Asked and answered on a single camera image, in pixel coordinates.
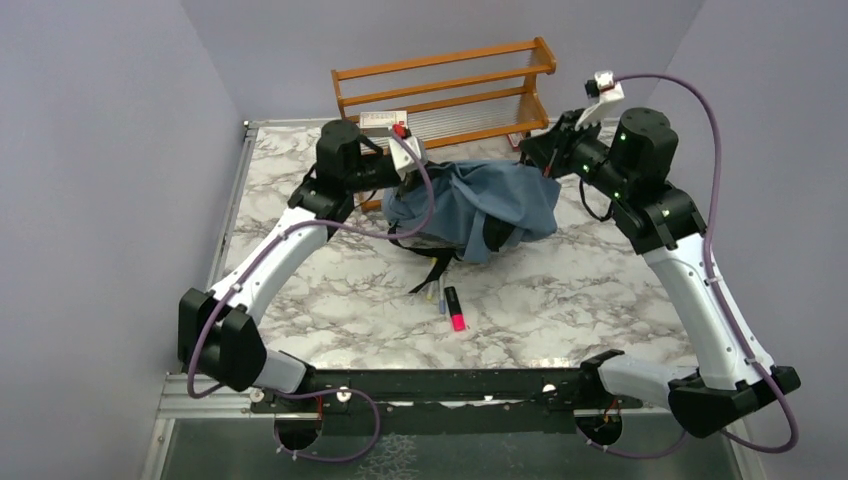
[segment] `black strap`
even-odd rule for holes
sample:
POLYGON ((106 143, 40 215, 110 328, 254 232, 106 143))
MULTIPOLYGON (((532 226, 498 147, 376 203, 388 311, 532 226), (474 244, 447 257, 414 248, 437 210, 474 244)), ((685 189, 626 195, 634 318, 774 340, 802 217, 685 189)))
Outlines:
MULTIPOLYGON (((397 232, 397 223, 393 224, 389 227, 389 235, 394 235, 397 232)), ((415 247, 405 247, 400 244, 397 240, 389 240, 392 245, 396 247, 400 247, 404 250, 409 250, 410 252, 421 255, 422 257, 427 258, 435 258, 436 264, 433 265, 433 268, 430 269, 430 273, 427 274, 427 278, 424 279, 423 282, 419 283, 415 286, 409 293, 418 293, 425 286, 427 286, 430 282, 435 282, 439 280, 439 277, 444 275, 445 271, 448 269, 448 265, 450 265, 451 260, 454 258, 458 258, 456 256, 456 249, 454 248, 415 248, 415 247)))
POLYGON ((483 243, 489 251, 499 252, 514 231, 515 225, 487 213, 483 220, 483 243))

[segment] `lavender wall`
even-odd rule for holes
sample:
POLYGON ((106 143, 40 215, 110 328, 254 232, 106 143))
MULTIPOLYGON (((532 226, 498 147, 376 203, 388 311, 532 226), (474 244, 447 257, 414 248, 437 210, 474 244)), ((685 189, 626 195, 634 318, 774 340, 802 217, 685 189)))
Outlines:
MULTIPOLYGON (((665 70, 702 3, 312 0, 295 6, 276 0, 183 0, 233 101, 250 119, 337 116, 333 68, 535 36, 545 38, 559 61, 555 75, 539 79, 548 113, 557 116, 586 104, 582 86, 596 70, 665 70)), ((488 67, 479 62, 461 75, 488 67)), ((443 80, 444 73, 418 70, 401 86, 443 80)), ((628 90, 630 101, 643 103, 652 90, 651 83, 635 86, 628 90)))
MULTIPOLYGON (((848 4, 707 0, 669 73, 715 107, 724 140, 716 256, 749 324, 803 386, 790 396, 798 448, 763 456, 771 479, 841 478, 848 420, 848 4)), ((713 149, 696 101, 657 87, 649 104, 680 133, 672 176, 706 211, 713 149)), ((762 443, 787 437, 778 407, 749 422, 762 443)))
POLYGON ((0 478, 138 478, 241 119, 176 0, 0 5, 0 478))

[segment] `marble table surface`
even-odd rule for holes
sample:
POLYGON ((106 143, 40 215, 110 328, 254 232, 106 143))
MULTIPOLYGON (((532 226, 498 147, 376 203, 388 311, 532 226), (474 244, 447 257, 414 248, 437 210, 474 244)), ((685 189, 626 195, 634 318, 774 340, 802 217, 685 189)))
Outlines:
MULTIPOLYGON (((614 127, 605 128, 608 141, 614 127)), ((232 271, 271 230, 315 161, 319 127, 258 133, 226 257, 232 271)), ((517 159, 505 138, 428 151, 432 160, 517 159)), ((447 285, 468 330, 454 332, 438 305, 406 292, 429 262, 384 240, 337 233, 301 265, 260 324, 266 344, 324 368, 568 367, 610 348, 669 365, 694 365, 693 350, 659 281, 612 222, 580 204, 561 179, 552 236, 493 256, 453 262, 447 285)), ((591 188, 588 201, 604 212, 591 188)), ((382 214, 348 223, 385 232, 382 214)))

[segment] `pen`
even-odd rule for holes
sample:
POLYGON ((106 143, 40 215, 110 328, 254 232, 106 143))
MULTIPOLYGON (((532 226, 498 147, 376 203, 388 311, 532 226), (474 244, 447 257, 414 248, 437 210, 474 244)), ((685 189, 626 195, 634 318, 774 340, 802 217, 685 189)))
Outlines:
POLYGON ((439 277, 439 313, 442 315, 447 311, 445 307, 445 275, 439 277))
POLYGON ((448 303, 448 311, 451 314, 451 324, 453 324, 454 332, 465 330, 465 317, 462 316, 462 307, 459 305, 459 297, 456 296, 456 289, 448 287, 445 289, 445 300, 448 303))

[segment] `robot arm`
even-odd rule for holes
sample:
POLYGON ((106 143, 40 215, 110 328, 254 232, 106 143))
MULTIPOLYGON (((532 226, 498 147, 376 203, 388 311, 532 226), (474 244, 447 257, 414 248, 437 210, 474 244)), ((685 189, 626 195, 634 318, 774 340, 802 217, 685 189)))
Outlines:
POLYGON ((294 271, 336 232, 322 220, 344 223, 353 211, 354 193, 402 185, 411 178, 407 174, 416 165, 408 152, 426 161, 416 137, 405 128, 394 130, 404 145, 391 137, 392 155, 384 155, 352 122, 336 120, 323 127, 315 167, 292 194, 271 232, 209 292, 190 289, 180 300, 178 357, 182 362, 190 364, 200 344, 198 369, 234 390, 250 386, 283 393, 297 390, 309 366, 266 348, 257 327, 294 271), (363 154, 362 144, 373 153, 363 154), (312 225, 291 231, 304 222, 312 225))
MULTIPOLYGON (((606 82, 607 73, 595 82, 606 82)), ((596 93, 598 104, 605 103, 604 91, 623 97, 620 86, 592 84, 587 91, 596 93)), ((666 180, 678 143, 668 118, 647 108, 627 110, 607 147, 597 139, 599 128, 590 125, 598 108, 564 113, 551 131, 523 140, 520 148, 554 177, 578 175, 610 198, 616 226, 668 292, 695 350, 698 368, 688 370, 623 353, 603 359, 595 365, 603 389, 668 408, 686 431, 705 437, 775 400, 753 363, 770 372, 783 393, 797 389, 800 380, 791 367, 775 366, 756 341, 711 255, 717 278, 707 274, 706 225, 692 199, 666 180), (733 319, 721 308, 716 287, 733 319), (754 358, 746 358, 731 321, 754 358)))
MULTIPOLYGON (((604 105, 564 113, 550 132, 523 140, 520 148, 546 174, 576 174, 612 200, 616 226, 668 291, 699 367, 671 368, 610 351, 583 362, 574 394, 596 399, 624 395, 666 407, 687 432, 703 438, 775 400, 752 360, 771 373, 783 393, 797 389, 800 381, 791 367, 774 365, 723 283, 724 297, 754 359, 746 358, 719 307, 712 288, 717 279, 709 278, 700 255, 706 225, 692 199, 666 180, 678 139, 665 115, 628 110, 611 147, 597 139, 600 116, 608 113, 608 104, 623 98, 620 88, 587 88, 597 90, 604 105)), ((296 189, 271 233, 209 292, 191 289, 183 296, 179 358, 188 364, 200 345, 197 367, 236 391, 257 386, 291 393, 305 388, 304 378, 314 369, 268 350, 257 325, 297 267, 335 233, 336 228, 321 222, 341 223, 350 215, 354 192, 414 184, 406 153, 418 155, 424 149, 415 137, 403 141, 392 140, 393 155, 387 156, 353 123, 325 125, 316 145, 315 176, 307 175, 296 189), (361 144, 374 153, 362 154, 361 144), (283 235, 305 221, 316 223, 283 235), (215 309, 220 315, 212 315, 215 309)))

